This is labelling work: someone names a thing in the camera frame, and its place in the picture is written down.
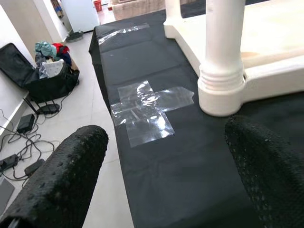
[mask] table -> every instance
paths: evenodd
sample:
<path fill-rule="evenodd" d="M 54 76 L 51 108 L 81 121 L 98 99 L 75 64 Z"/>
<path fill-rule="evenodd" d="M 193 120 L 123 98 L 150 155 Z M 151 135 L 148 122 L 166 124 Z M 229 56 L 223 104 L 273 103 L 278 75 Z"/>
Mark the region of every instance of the table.
<path fill-rule="evenodd" d="M 204 1 L 182 6 L 184 17 L 204 12 Z M 177 43 L 165 38 L 164 21 L 165 12 L 159 11 L 96 27 L 90 46 L 108 109 L 119 102 L 117 88 L 143 80 L 155 92 L 175 86 L 195 92 L 194 105 L 166 113 L 172 136 L 130 148 L 125 125 L 115 127 L 134 226 L 260 228 L 225 143 L 227 118 L 200 109 L 198 78 Z M 119 33 L 98 45 L 99 38 L 144 23 L 149 28 Z M 251 102 L 238 114 L 278 132 L 295 150 L 303 148 L 303 93 Z"/>

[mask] clear tape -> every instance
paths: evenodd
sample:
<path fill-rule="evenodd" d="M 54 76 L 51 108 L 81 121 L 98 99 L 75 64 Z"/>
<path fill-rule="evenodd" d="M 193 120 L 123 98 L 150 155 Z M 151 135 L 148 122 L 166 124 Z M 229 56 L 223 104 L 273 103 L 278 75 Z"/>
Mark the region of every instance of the clear tape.
<path fill-rule="evenodd" d="M 174 134 L 165 112 L 193 104 L 192 91 L 174 87 L 153 92 L 148 81 L 118 88 L 121 102 L 111 105 L 115 126 L 126 124 L 130 146 Z"/>
<path fill-rule="evenodd" d="M 127 33 L 127 32 L 132 32 L 132 31 L 137 31 L 137 30 L 141 30 L 141 29 L 146 29 L 146 28 L 149 28 L 150 26 L 147 24 L 147 23 L 144 23 L 142 25 L 138 25 L 138 26 L 133 26 L 133 27 L 129 27 L 129 28 L 123 28 L 123 29 L 120 29 L 118 31 L 115 31 L 115 32 L 112 32 L 102 38 L 100 38 L 98 40 L 98 45 L 101 45 L 103 44 L 104 42 L 106 42 L 109 38 L 112 38 L 114 36 L 116 36 L 118 33 Z"/>

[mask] black fabric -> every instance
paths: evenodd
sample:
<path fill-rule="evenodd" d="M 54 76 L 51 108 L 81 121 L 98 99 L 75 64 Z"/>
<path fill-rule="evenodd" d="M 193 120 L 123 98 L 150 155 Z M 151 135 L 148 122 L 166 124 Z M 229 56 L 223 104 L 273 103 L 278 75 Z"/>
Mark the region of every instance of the black fabric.
<path fill-rule="evenodd" d="M 182 14 L 203 13 L 204 2 L 183 5 Z M 172 136 L 130 148 L 125 125 L 115 127 L 134 226 L 260 228 L 225 143 L 227 118 L 211 117 L 200 109 L 198 78 L 177 43 L 165 37 L 164 21 L 165 12 L 159 11 L 96 27 L 90 46 L 108 108 L 120 101 L 117 88 L 143 80 L 155 92 L 183 86 L 195 93 L 194 105 L 166 113 L 175 130 Z M 144 23 L 150 27 L 119 33 L 98 45 L 99 38 L 113 31 Z M 288 137 L 298 150 L 303 148 L 303 93 L 248 103 L 239 113 Z"/>
<path fill-rule="evenodd" d="M 304 225 L 304 153 L 261 124 L 234 116 L 225 136 L 245 189 L 265 227 Z"/>
<path fill-rule="evenodd" d="M 19 228 L 81 228 L 105 157 L 108 135 L 101 127 L 79 128 L 30 177 L 3 215 L 1 228 L 14 218 Z"/>
<path fill-rule="evenodd" d="M 39 79 L 38 69 L 12 43 L 0 49 L 0 69 L 19 87 L 27 89 L 37 103 L 66 96 L 74 89 L 79 77 L 78 70 L 71 70 L 64 64 L 57 76 Z"/>

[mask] baseboard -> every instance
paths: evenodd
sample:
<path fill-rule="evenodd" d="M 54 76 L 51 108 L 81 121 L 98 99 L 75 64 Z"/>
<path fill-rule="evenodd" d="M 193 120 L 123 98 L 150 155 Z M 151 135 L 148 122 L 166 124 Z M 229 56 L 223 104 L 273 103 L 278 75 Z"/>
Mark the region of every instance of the baseboard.
<path fill-rule="evenodd" d="M 22 117 L 22 115 L 23 115 L 23 113 L 24 113 L 24 111 L 26 110 L 27 107 L 28 107 L 28 104 L 24 100 L 22 100 L 19 103 L 19 105 L 15 108 L 14 112 L 10 115 L 10 117 L 7 117 L 14 124 L 15 130 L 17 128 L 17 125 L 18 125 L 19 121 L 20 121 L 20 118 Z M 3 127 L 7 128 L 11 131 L 14 130 L 9 121 L 7 121 L 3 125 Z M 2 141 L 2 138 L 9 133 L 10 132 L 8 130 L 0 128 L 0 143 Z M 5 139 L 3 140 L 3 146 L 7 142 L 8 139 L 9 139 L 9 137 L 5 137 Z"/>

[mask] white plastic stand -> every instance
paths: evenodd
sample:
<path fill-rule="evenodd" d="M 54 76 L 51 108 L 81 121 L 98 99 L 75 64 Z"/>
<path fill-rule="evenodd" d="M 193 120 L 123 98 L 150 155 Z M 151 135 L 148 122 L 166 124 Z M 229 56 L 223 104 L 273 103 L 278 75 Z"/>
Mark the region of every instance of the white plastic stand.
<path fill-rule="evenodd" d="M 206 15 L 183 19 L 166 0 L 167 38 L 199 76 L 199 104 L 214 116 L 248 101 L 304 90 L 304 1 L 206 0 Z"/>

